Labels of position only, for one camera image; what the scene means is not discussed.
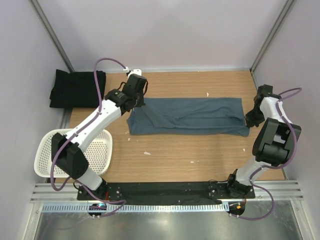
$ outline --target white wall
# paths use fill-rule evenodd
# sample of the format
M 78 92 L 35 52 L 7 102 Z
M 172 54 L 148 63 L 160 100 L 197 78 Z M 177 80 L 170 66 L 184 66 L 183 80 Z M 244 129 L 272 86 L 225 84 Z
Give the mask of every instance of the white wall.
M 297 179 L 310 208 L 314 229 L 320 228 L 320 1 L 296 1 L 283 26 L 260 62 L 258 84 L 274 86 L 276 93 L 302 87 L 284 103 L 288 117 L 302 127 L 296 157 L 285 169 Z
M 27 0 L 1 1 L 0 22 L 0 239 L 16 240 L 39 181 L 36 150 L 62 117 L 49 108 L 55 70 L 67 68 Z
M 220 70 L 251 67 L 285 0 L 39 2 L 77 71 Z

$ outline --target perforated basket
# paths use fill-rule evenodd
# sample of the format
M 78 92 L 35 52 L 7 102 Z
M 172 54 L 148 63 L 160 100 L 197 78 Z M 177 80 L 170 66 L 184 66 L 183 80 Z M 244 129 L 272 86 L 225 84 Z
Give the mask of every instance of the perforated basket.
M 34 160 L 34 171 L 44 178 L 50 177 L 51 139 L 56 133 L 66 134 L 71 129 L 55 129 L 48 132 L 41 140 Z M 89 162 L 89 167 L 98 175 L 104 174 L 109 167 L 112 154 L 112 136 L 103 130 L 88 146 L 84 156 Z M 54 178 L 67 178 L 68 175 L 58 166 L 54 166 Z

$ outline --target reflective floor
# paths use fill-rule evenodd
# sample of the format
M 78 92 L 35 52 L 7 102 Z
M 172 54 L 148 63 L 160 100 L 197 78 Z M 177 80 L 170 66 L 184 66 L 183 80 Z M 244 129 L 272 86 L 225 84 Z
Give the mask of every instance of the reflective floor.
M 243 216 L 259 217 L 267 201 L 247 202 Z M 226 212 L 122 213 L 92 220 L 87 213 L 42 213 L 36 240 L 302 240 L 290 201 L 276 201 L 263 220 Z

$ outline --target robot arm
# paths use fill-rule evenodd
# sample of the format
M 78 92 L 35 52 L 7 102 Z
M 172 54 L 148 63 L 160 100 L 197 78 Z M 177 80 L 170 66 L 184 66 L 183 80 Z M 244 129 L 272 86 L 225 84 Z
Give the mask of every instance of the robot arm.
M 280 98 L 280 95 L 273 94 L 273 87 L 270 85 L 260 86 L 257 90 L 254 107 L 245 115 L 246 125 L 251 128 L 258 127 L 263 121 L 265 123 L 253 144 L 252 157 L 248 163 L 229 175 L 227 189 L 232 197 L 247 195 L 252 189 L 251 182 L 253 183 L 268 170 L 263 166 L 277 167 L 285 164 L 293 153 L 292 133 L 282 117 L 291 124 L 297 140 L 301 127 L 292 124 L 288 119 L 282 107 L 282 101 L 278 103 L 282 112 L 282 116 L 279 115 L 276 104 Z
M 127 75 L 127 82 L 122 84 L 124 84 L 122 90 L 120 90 L 120 86 L 118 89 L 109 91 L 104 97 L 101 111 L 99 111 L 98 107 L 66 135 L 56 133 L 51 140 L 51 155 L 53 159 L 62 144 L 76 134 L 58 156 L 56 165 L 71 178 L 78 180 L 93 190 L 95 195 L 100 198 L 105 194 L 107 184 L 89 167 L 84 152 L 93 139 L 109 124 L 120 118 L 125 112 L 145 105 L 144 94 L 147 91 L 148 81 L 141 76 L 141 70 L 135 69 L 131 71 Z

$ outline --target wooden table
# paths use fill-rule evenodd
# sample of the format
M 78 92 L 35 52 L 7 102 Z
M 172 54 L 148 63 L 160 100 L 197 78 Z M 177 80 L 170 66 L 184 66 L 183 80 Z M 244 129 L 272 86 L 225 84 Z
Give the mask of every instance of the wooden table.
M 257 93 L 249 71 L 150 72 L 149 98 L 242 98 L 244 113 L 253 108 Z M 123 73 L 107 74 L 105 93 L 126 81 Z M 75 108 L 70 128 L 83 121 L 93 109 Z M 106 129 L 113 138 L 107 182 L 224 181 L 251 157 L 260 131 L 251 128 L 249 137 L 218 135 L 130 135 L 126 113 Z M 268 170 L 261 180 L 283 180 L 281 170 Z

